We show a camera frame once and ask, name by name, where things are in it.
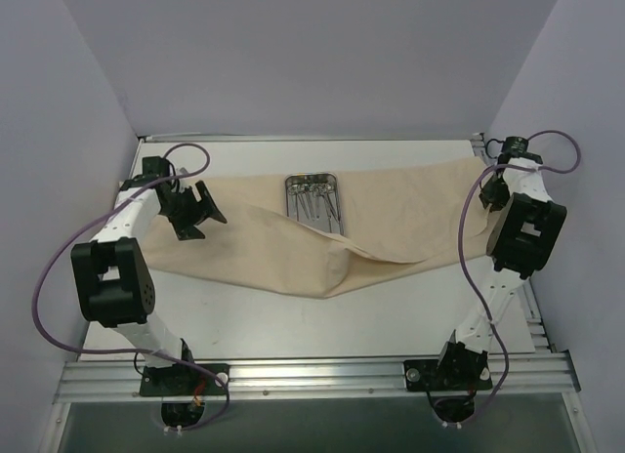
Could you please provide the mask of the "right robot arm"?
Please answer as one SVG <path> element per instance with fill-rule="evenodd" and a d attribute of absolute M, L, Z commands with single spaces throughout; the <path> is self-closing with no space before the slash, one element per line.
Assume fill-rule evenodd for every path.
<path fill-rule="evenodd" d="M 476 284 L 467 279 L 479 302 L 433 365 L 435 378 L 445 387 L 481 376 L 516 290 L 547 264 L 562 230 L 567 210 L 547 192 L 543 159 L 528 147 L 526 138 L 506 138 L 494 168 L 477 180 L 482 207 L 499 216 L 486 243 L 491 265 L 484 280 Z"/>

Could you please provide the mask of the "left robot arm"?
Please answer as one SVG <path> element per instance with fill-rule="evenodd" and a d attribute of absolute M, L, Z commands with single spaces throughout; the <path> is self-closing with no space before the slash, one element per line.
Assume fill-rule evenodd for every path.
<path fill-rule="evenodd" d="M 180 241 L 203 239 L 199 226 L 207 220 L 227 221 L 206 184 L 187 185 L 186 177 L 164 157 L 144 158 L 142 172 L 122 183 L 103 228 L 70 252 L 84 318 L 124 337 L 149 368 L 163 369 L 162 383 L 174 393 L 190 391 L 197 370 L 187 343 L 155 312 L 155 286 L 140 241 L 157 217 Z"/>

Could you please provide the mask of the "beige cloth wrap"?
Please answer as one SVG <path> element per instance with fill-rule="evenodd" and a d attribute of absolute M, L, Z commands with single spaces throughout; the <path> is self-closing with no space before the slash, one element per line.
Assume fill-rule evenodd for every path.
<path fill-rule="evenodd" d="M 151 223 L 140 247 L 155 270 L 295 297 L 325 299 L 484 254 L 496 216 L 469 189 L 476 158 L 338 174 L 345 231 L 333 234 L 286 216 L 280 175 L 207 178 L 224 223 L 181 241 Z"/>

